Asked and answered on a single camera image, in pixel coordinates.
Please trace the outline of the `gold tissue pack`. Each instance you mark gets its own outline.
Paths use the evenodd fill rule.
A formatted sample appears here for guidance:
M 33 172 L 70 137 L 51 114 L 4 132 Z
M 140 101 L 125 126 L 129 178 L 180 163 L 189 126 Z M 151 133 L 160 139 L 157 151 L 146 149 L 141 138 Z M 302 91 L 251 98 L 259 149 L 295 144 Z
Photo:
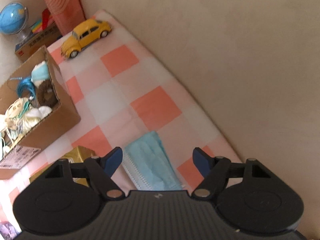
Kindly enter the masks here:
M 70 164 L 73 163 L 83 163 L 85 159 L 96 156 L 96 153 L 89 148 L 84 146 L 76 146 L 71 151 L 67 152 L 61 157 L 61 159 L 68 159 Z M 43 168 L 35 172 L 30 178 L 29 182 L 32 183 L 35 181 L 44 171 L 46 171 L 52 164 L 47 164 Z

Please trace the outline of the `rainbow pop toy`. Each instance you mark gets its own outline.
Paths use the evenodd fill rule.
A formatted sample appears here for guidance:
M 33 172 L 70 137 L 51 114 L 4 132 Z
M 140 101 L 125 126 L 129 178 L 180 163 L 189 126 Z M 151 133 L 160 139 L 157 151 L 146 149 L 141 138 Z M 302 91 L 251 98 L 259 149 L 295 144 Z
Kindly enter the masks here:
M 31 26 L 31 32 L 33 34 L 39 33 L 50 26 L 52 23 L 54 23 L 53 16 L 51 15 L 48 8 L 46 8 L 42 12 L 41 18 Z

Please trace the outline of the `brown scrunchie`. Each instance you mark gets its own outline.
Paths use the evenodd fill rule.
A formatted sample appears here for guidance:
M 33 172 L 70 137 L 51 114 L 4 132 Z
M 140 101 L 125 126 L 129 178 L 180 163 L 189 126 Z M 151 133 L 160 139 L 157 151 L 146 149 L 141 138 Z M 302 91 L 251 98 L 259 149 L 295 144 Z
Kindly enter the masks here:
M 53 108 L 58 102 L 50 80 L 45 80 L 39 85 L 36 96 L 40 106 Z

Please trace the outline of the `pink checkered tablecloth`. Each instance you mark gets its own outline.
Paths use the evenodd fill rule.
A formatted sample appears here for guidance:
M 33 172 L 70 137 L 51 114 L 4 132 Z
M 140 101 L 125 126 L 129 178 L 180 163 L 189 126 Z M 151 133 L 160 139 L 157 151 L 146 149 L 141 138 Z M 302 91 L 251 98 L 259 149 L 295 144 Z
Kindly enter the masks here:
M 61 57 L 61 40 L 40 48 L 1 87 L 4 112 L 17 99 L 16 78 L 47 61 L 60 101 L 1 162 L 1 221 L 14 228 L 12 204 L 30 177 L 77 146 L 104 155 L 155 131 L 188 191 L 202 180 L 192 162 L 194 148 L 239 161 L 202 108 L 137 39 L 110 14 L 94 17 L 111 23 L 107 37 L 71 60 Z

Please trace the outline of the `cardboard box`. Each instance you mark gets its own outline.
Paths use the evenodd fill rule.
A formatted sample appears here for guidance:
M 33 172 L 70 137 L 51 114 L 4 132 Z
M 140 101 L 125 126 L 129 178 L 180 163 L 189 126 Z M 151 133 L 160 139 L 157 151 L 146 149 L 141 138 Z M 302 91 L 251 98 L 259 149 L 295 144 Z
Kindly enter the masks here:
M 61 71 L 42 46 L 1 86 L 1 179 L 80 122 Z

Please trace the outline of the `yellow toy car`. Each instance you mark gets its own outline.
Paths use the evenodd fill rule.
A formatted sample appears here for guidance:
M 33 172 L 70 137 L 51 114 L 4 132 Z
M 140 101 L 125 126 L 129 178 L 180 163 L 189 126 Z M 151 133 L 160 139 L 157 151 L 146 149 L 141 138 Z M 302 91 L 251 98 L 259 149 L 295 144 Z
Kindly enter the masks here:
M 105 38 L 112 31 L 111 23 L 90 18 L 77 25 L 60 47 L 65 59 L 73 59 L 95 41 Z

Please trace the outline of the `pink orange curtain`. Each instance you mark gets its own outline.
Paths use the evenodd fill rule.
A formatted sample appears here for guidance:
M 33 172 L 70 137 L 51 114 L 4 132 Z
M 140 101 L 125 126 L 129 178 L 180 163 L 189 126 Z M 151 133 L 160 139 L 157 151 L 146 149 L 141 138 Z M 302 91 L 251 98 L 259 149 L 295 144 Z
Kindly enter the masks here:
M 62 35 L 86 19 L 80 0 L 44 0 Z

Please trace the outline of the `brown storage carton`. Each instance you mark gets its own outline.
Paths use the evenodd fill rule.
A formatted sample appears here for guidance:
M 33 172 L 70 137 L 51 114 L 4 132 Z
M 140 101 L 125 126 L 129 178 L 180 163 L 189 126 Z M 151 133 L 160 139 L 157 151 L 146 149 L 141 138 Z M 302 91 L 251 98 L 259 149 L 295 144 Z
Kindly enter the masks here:
M 28 38 L 24 39 L 21 43 L 15 46 L 15 55 L 17 58 L 24 62 L 33 53 L 35 53 L 41 46 L 50 46 L 55 41 L 62 37 L 56 23 L 52 23 L 43 31 L 31 34 Z

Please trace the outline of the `blue globe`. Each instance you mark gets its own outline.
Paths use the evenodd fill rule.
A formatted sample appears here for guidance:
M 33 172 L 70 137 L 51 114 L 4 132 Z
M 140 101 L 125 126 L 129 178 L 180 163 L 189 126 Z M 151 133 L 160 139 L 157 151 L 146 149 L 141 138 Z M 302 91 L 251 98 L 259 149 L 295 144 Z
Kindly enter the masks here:
M 27 27 L 29 11 L 20 2 L 11 2 L 1 10 L 1 34 L 16 35 L 19 43 L 30 34 Z

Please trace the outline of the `blue face mask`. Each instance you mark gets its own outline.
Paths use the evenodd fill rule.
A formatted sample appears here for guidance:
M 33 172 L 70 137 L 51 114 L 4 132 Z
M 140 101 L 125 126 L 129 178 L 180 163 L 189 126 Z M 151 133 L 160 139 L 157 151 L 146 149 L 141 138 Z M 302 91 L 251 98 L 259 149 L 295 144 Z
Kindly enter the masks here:
M 122 166 L 138 190 L 183 189 L 162 141 L 155 131 L 146 133 L 124 148 Z

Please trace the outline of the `cream tassel bundle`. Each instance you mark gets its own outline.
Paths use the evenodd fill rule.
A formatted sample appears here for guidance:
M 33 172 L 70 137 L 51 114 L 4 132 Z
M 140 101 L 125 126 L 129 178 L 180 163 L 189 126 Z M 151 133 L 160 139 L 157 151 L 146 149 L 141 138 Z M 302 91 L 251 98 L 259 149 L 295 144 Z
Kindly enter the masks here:
M 42 120 L 25 116 L 25 113 L 32 108 L 34 107 L 28 98 L 18 98 L 5 114 L 1 114 L 1 134 L 7 134 L 12 146 Z

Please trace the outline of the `small plush doll blue hat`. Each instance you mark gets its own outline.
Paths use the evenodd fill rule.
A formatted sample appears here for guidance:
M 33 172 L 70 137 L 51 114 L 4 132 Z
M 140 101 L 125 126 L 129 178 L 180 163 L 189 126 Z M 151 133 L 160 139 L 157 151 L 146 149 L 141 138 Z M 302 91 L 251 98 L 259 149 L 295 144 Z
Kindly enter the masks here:
M 37 64 L 31 72 L 31 81 L 35 87 L 39 88 L 41 83 L 50 79 L 47 61 Z

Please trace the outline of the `clear jar white lid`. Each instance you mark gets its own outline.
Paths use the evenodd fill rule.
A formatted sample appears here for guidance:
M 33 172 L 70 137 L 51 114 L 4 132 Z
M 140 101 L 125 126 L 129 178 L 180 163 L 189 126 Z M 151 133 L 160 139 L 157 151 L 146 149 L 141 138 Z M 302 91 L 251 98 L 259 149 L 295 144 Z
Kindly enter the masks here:
M 3 240 L 15 239 L 20 233 L 15 229 L 15 227 L 9 222 L 0 222 L 0 234 Z

